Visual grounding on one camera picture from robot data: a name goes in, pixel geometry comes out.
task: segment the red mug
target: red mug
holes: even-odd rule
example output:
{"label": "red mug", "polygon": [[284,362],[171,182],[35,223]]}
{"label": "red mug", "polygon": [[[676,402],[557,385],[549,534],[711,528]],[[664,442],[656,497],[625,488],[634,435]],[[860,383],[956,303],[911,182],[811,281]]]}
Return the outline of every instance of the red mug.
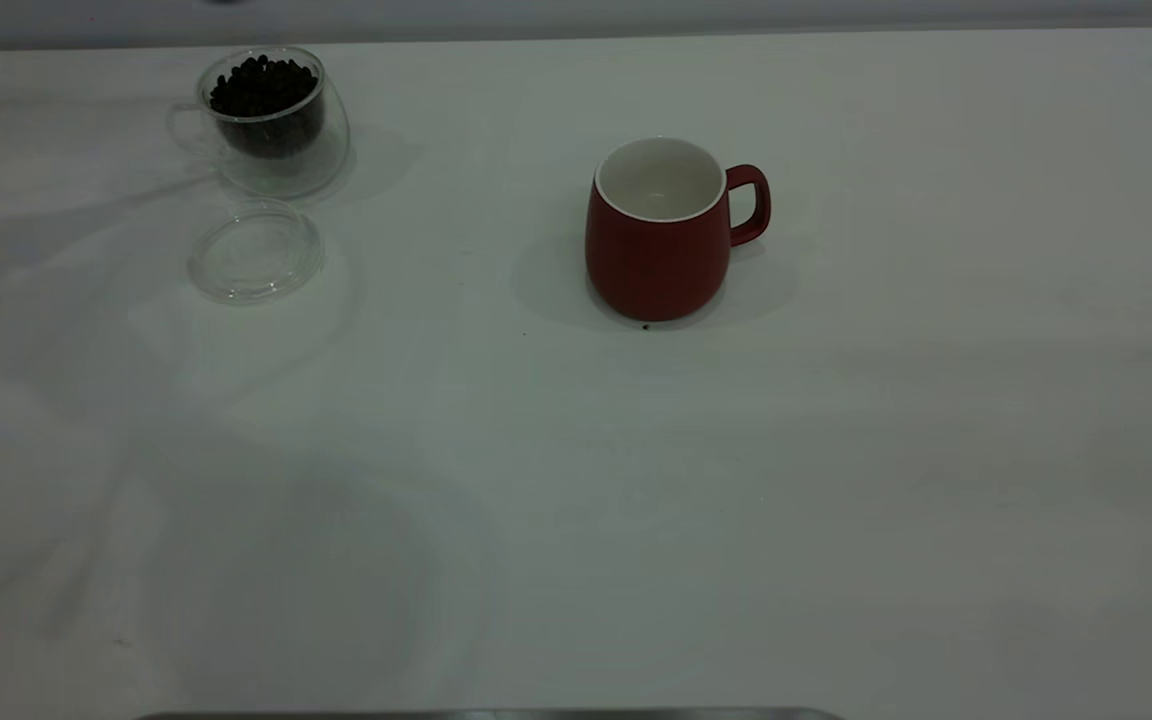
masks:
{"label": "red mug", "polygon": [[[755,187],[755,214],[732,228],[727,195]],[[772,220],[772,190],[753,165],[723,172],[685,141],[650,137],[612,151],[594,170],[585,265],[608,305],[639,320],[694,313],[718,293],[732,248]]]}

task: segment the glass cup handle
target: glass cup handle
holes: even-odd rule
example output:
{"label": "glass cup handle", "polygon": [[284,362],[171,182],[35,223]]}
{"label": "glass cup handle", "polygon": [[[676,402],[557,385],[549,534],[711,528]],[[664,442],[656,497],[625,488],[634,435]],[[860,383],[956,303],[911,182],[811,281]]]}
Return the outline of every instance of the glass cup handle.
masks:
{"label": "glass cup handle", "polygon": [[202,106],[197,103],[179,103],[168,108],[168,135],[183,150],[209,160],[219,160],[223,154],[215,143],[209,142],[202,132],[188,132],[180,127],[180,118],[187,113],[197,113],[202,123]]}

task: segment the mug handle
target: mug handle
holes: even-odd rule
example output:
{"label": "mug handle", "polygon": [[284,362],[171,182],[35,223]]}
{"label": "mug handle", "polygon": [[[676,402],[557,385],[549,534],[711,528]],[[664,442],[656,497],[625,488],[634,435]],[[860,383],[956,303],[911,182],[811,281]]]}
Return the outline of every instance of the mug handle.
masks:
{"label": "mug handle", "polygon": [[168,108],[168,135],[183,150],[192,152],[192,154],[200,158],[219,160],[220,150],[211,145],[206,137],[198,134],[188,135],[183,129],[180,129],[180,115],[184,115],[185,113],[198,113],[198,115],[202,115],[202,106],[197,103],[179,103]]}
{"label": "mug handle", "polygon": [[772,185],[767,184],[763,170],[755,168],[753,165],[736,165],[735,168],[727,170],[727,192],[745,184],[755,187],[755,213],[743,223],[732,228],[732,247],[744,245],[758,238],[772,222]]}

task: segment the mug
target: mug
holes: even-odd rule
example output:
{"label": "mug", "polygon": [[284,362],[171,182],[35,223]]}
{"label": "mug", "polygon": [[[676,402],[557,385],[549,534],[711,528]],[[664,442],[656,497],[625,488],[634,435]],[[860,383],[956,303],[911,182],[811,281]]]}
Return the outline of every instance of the mug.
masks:
{"label": "mug", "polygon": [[[755,214],[732,228],[728,192],[753,184]],[[772,220],[763,172],[726,172],[687,141],[627,142],[594,170],[585,218],[585,265],[602,300],[637,320],[694,313],[722,286],[732,248],[760,236]]]}
{"label": "mug", "polygon": [[[296,61],[317,78],[314,90],[290,108],[237,118],[212,109],[211,91],[220,77],[248,59]],[[187,113],[200,114],[202,132],[180,126]],[[331,182],[349,149],[349,120],[323,61],[300,47],[256,47],[221,58],[195,83],[195,103],[174,105],[168,132],[177,144],[212,161],[243,190],[266,197],[294,197]]]}

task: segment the glass cup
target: glass cup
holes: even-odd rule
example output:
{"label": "glass cup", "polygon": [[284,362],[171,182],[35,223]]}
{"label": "glass cup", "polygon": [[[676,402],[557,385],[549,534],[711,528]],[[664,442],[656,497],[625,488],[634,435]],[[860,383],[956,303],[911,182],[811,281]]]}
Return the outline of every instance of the glass cup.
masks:
{"label": "glass cup", "polygon": [[[248,59],[294,60],[317,78],[314,91],[290,108],[258,118],[236,118],[211,108],[219,78]],[[256,47],[215,61],[195,85],[195,103],[173,105],[168,132],[177,144],[212,161],[237,187],[253,195],[296,197],[331,182],[349,150],[349,120],[323,61],[300,47]],[[185,114],[200,115],[189,132]]]}

